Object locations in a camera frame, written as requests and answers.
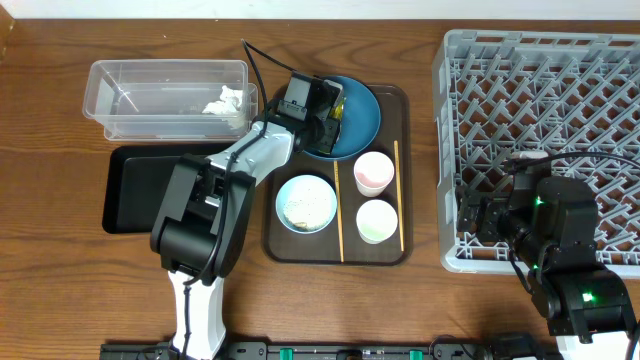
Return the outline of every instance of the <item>blue bowl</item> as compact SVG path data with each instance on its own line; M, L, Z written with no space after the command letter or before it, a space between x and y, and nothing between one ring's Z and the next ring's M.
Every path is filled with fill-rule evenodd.
M347 98L340 128L340 137L330 155L306 150L308 155L326 161L346 160L358 155L371 144L380 130L380 105L375 95L363 83L346 76L325 76L344 87Z

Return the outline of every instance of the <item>bowl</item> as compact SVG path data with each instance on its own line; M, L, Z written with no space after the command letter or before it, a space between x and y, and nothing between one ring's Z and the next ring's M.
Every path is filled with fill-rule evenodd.
M316 233L331 223L338 208L336 193L322 178L300 175L287 181L276 196L276 215L289 230Z
M330 155L314 150L305 150L308 155L326 161L346 160L367 148L380 130L380 105L369 88L358 80L346 76L325 76L341 84L344 96L344 114L340 128L340 137Z

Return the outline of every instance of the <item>white plastic basket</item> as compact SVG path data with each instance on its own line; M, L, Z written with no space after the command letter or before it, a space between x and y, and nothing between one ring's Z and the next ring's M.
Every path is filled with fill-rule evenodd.
M640 159L640 36L452 30L433 62L440 258L453 272L513 274L505 243L456 230L455 187L508 190L512 151L606 151ZM640 170L558 160L599 205L598 260L640 278ZM519 266L526 270L524 264Z

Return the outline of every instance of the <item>black tray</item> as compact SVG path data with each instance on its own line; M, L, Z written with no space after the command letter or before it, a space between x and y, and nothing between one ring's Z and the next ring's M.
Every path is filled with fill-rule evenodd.
M411 148L409 142L409 102L406 94L395 86L371 85L380 104L382 123L378 136L365 151L380 151L395 159L393 142L398 140L402 180L404 224L404 252L401 250L399 230L391 238L377 245L365 243L358 234L356 213L370 198L361 195L353 177L357 159L338 162L342 206L344 263L340 260L337 216L323 230L301 235L288 230L275 213L278 190L294 176L311 174L324 178L335 189L333 162L321 161L308 155L291 157L286 166L277 169L267 183L263 247L267 255L278 262L332 265L397 265L408 258L413 244L411 221ZM396 211L398 201L396 177L377 197L391 204Z
M109 162L102 228L110 234L151 232L180 156L217 154L230 145L132 145L115 149Z

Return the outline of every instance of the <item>chopstick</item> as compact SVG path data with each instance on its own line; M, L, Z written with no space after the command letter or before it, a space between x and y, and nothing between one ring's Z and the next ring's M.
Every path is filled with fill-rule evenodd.
M404 224L402 221L402 188L400 186L400 155L398 151L398 140L393 141L393 150L396 156L396 188L398 191L398 226L400 228L400 250L404 252Z
M340 201L340 179L338 178L338 162L333 162L333 175L336 183L336 196L338 198L338 239L340 240L340 262L344 262L344 240L342 238L342 207Z

